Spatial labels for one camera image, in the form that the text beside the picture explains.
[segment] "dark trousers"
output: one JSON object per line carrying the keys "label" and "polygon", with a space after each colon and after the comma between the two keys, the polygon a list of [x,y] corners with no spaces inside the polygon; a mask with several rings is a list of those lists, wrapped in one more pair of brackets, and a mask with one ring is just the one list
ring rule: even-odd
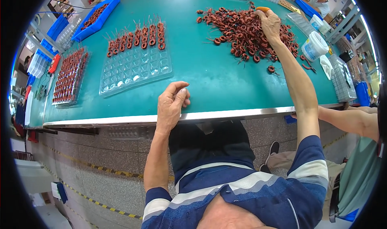
{"label": "dark trousers", "polygon": [[172,129],[169,149],[173,172],[211,156],[233,156],[254,161],[249,137],[239,120],[215,122],[213,132],[204,134],[195,124],[180,124]]}

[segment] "tiled floor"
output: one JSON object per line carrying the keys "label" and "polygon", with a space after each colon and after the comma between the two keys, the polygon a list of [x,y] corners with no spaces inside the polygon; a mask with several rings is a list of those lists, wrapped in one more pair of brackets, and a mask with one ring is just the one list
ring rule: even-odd
{"label": "tiled floor", "polygon": [[[247,130],[250,146],[256,159],[254,166],[258,168],[266,159],[273,141],[280,142],[280,152],[294,151],[297,144],[297,124],[287,125],[283,117],[262,118],[242,121]],[[329,144],[344,134],[332,125],[320,122],[322,144]],[[45,164],[65,183],[80,193],[106,206],[143,215],[145,191],[140,178],[129,178],[123,175],[98,170],[98,166],[109,169],[139,173],[144,172],[145,162],[151,145],[150,141],[109,139],[107,130],[101,129],[99,135],[78,135],[58,132],[58,135],[40,134],[40,142],[75,159],[87,161],[96,165],[88,167],[69,159],[53,150],[39,144],[31,144],[34,158]],[[355,147],[357,136],[348,134],[342,139],[324,149],[326,159],[340,163],[348,157]],[[276,169],[274,174],[286,177],[286,169]],[[172,197],[175,196],[174,184],[169,184]],[[140,219],[121,215],[97,205],[65,187],[69,198],[67,206],[56,203],[60,211],[65,211],[74,228],[94,228],[85,220],[99,228],[140,228]]]}

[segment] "stainless steel table edge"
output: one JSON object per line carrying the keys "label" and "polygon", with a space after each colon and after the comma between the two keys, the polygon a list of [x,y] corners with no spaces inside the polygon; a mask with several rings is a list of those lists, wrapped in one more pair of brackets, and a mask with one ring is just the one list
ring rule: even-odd
{"label": "stainless steel table edge", "polygon": [[[344,103],[335,103],[321,105],[325,108],[336,108],[344,106]],[[209,111],[209,112],[194,112],[186,113],[180,116],[179,123],[185,122],[204,122],[208,120],[227,120],[230,118],[238,118],[240,120],[250,120],[255,118],[270,117],[273,115],[286,115],[295,112],[294,106],[264,108],[264,109],[247,109],[247,110],[224,110],[224,111]],[[155,125],[157,122],[157,115],[146,116],[121,116],[113,118],[92,118],[82,120],[68,120],[68,121],[52,121],[43,123],[44,127],[67,127],[67,128],[90,128],[90,127],[104,127],[104,126],[135,126]]]}

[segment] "blue striped shirt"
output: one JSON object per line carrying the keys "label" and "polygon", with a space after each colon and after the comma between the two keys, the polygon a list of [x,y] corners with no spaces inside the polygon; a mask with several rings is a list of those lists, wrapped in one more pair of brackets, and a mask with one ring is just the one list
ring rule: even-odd
{"label": "blue striped shirt", "polygon": [[257,172],[252,161],[214,157],[178,171],[175,184],[173,199],[163,188],[147,191],[142,228],[196,228],[218,193],[267,226],[314,228],[322,218],[328,169],[313,135],[299,144],[287,179]]}

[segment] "white plastic bucket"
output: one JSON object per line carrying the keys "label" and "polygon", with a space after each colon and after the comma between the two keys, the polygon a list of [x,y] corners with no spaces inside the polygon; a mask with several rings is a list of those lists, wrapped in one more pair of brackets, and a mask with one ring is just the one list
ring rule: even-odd
{"label": "white plastic bucket", "polygon": [[305,57],[313,62],[321,55],[326,54],[329,51],[329,47],[321,35],[313,31],[302,45],[301,50]]}
{"label": "white plastic bucket", "polygon": [[325,20],[322,20],[322,23],[323,25],[318,30],[325,35],[331,29],[331,26]]}
{"label": "white plastic bucket", "polygon": [[316,30],[318,30],[320,27],[324,26],[324,23],[322,22],[322,20],[318,16],[316,16],[315,14],[313,14],[312,19],[310,19],[309,23]]}

